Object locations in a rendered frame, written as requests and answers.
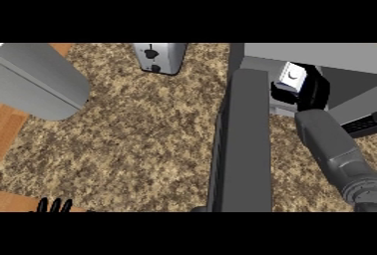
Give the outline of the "silver toaster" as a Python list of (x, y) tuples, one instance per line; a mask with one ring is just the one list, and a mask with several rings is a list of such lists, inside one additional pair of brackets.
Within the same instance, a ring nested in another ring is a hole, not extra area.
[(146, 72), (172, 76), (180, 73), (188, 43), (135, 43), (134, 48)]

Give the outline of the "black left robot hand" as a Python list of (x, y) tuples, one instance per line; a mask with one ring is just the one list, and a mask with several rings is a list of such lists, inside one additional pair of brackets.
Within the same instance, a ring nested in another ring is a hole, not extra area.
[(47, 197), (42, 198), (38, 205), (38, 211), (39, 212), (70, 212), (73, 208), (73, 200), (69, 199), (67, 201), (63, 201), (61, 198), (57, 198), (54, 203), (50, 206), (50, 200)]

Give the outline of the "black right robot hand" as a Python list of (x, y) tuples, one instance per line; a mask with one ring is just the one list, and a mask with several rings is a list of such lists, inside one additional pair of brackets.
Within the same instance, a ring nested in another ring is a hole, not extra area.
[(298, 110), (301, 112), (324, 110), (330, 97), (330, 82), (322, 74), (310, 74), (298, 94), (280, 89), (276, 84), (271, 84), (271, 95), (279, 101), (298, 105)]

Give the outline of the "dark grey microwave door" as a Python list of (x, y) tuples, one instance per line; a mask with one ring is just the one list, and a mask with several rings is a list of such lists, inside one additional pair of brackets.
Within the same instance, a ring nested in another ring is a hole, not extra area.
[(208, 212), (268, 212), (271, 195), (268, 73), (233, 73), (217, 119)]

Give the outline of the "white milk carton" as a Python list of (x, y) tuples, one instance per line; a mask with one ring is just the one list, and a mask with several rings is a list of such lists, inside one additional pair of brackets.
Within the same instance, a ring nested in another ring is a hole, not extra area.
[(307, 70), (292, 62), (288, 62), (282, 69), (276, 85), (280, 89), (299, 93), (305, 79)]

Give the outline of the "grey microwave body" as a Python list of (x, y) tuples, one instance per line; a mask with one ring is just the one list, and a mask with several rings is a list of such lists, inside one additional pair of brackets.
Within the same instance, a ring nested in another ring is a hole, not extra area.
[(270, 96), (262, 97), (262, 109), (282, 109), (292, 114), (301, 110), (323, 109), (339, 121), (354, 138), (377, 133), (377, 74), (323, 67), (305, 68), (307, 78), (301, 92), (277, 87), (283, 62), (245, 55), (245, 45), (230, 45), (228, 85), (224, 104), (242, 100), (246, 111), (256, 106), (258, 94), (252, 86)]

